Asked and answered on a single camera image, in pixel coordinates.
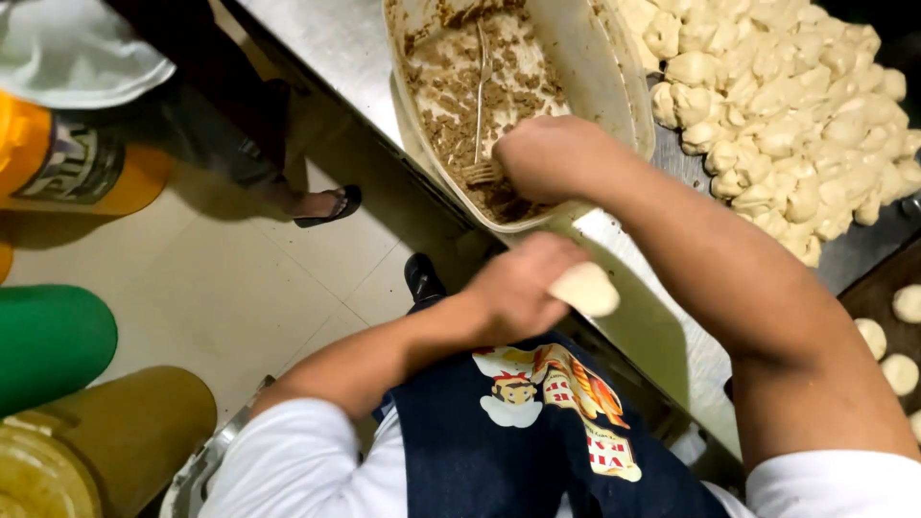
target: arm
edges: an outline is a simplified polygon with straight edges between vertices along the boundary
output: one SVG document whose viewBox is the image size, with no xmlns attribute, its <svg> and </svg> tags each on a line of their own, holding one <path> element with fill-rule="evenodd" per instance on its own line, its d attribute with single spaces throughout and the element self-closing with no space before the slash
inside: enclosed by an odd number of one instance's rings
<svg viewBox="0 0 921 518">
<path fill-rule="evenodd" d="M 252 414 L 290 399 L 333 403 L 352 420 L 369 414 L 391 388 L 459 352 L 504 346 L 538 335 L 568 307 L 547 288 L 588 255 L 548 233 L 503 253 L 458 295 L 435 306 L 334 342 L 263 391 Z"/>
<path fill-rule="evenodd" d="M 619 219 L 681 306 L 727 350 L 742 456 L 830 449 L 921 460 L 844 308 L 770 236 L 575 117 L 520 124 L 496 156 L 523 195 Z"/>
</svg>

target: dough ball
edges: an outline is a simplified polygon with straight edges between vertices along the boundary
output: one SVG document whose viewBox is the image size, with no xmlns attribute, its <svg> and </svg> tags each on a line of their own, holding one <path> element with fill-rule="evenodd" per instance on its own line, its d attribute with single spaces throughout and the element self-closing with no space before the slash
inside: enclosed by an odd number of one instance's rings
<svg viewBox="0 0 921 518">
<path fill-rule="evenodd" d="M 569 268 L 547 291 L 591 317 L 607 316 L 621 303 L 621 296 L 608 279 L 608 274 L 591 262 Z"/>
<path fill-rule="evenodd" d="M 883 332 L 882 326 L 875 320 L 869 318 L 857 318 L 854 320 L 857 329 L 867 341 L 869 351 L 873 353 L 873 358 L 880 361 L 880 358 L 886 354 L 886 333 Z"/>
<path fill-rule="evenodd" d="M 902 322 L 921 324 L 921 284 L 906 286 L 895 292 L 892 310 Z"/>
<path fill-rule="evenodd" d="M 910 394 L 918 385 L 918 366 L 904 354 L 889 356 L 880 368 L 895 395 Z"/>
<path fill-rule="evenodd" d="M 912 433 L 915 435 L 915 440 L 918 441 L 918 444 L 921 444 L 921 410 L 909 416 L 908 422 L 912 425 Z"/>
</svg>

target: white sleeve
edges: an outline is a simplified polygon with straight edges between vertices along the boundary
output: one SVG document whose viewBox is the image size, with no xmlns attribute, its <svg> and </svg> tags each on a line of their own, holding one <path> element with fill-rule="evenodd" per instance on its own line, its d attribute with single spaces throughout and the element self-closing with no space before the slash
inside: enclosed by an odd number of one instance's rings
<svg viewBox="0 0 921 518">
<path fill-rule="evenodd" d="M 827 450 L 767 460 L 746 483 L 750 512 L 725 490 L 707 486 L 733 518 L 921 516 L 921 464 L 891 453 Z"/>
<path fill-rule="evenodd" d="M 396 412 L 381 423 L 361 466 L 357 456 L 355 429 L 337 406 L 318 399 L 287 401 L 257 416 L 230 444 L 199 516 L 406 516 Z"/>
</svg>

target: person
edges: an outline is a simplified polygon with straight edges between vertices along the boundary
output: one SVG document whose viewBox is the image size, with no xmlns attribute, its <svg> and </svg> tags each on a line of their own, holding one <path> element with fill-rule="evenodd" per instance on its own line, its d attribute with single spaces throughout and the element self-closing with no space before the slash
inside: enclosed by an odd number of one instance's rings
<svg viewBox="0 0 921 518">
<path fill-rule="evenodd" d="M 207 0 L 3 0 L 0 53 L 0 89 L 50 109 L 62 127 L 226 174 L 300 227 L 361 204 L 355 185 L 290 186 L 282 174 L 289 87 L 259 79 Z"/>
<path fill-rule="evenodd" d="M 521 195 L 621 221 L 726 349 L 747 506 L 695 480 L 591 356 L 547 332 L 567 311 L 548 287 L 589 256 L 536 232 L 449 297 L 412 258 L 413 312 L 263 391 L 201 517 L 917 516 L 907 419 L 845 310 L 784 247 L 572 116 L 521 123 L 494 156 Z M 380 424 L 359 462 L 351 423 L 369 413 Z"/>
</svg>

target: black shoe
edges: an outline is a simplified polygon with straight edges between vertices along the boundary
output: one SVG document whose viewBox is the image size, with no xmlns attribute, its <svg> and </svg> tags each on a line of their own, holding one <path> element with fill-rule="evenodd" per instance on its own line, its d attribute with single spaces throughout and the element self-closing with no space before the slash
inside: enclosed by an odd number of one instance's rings
<svg viewBox="0 0 921 518">
<path fill-rule="evenodd" d="M 406 286 L 409 287 L 410 293 L 413 294 L 413 302 L 419 302 L 436 295 L 442 297 L 448 295 L 445 286 L 438 280 L 432 260 L 424 253 L 414 253 L 406 261 L 403 276 L 406 277 Z"/>
</svg>

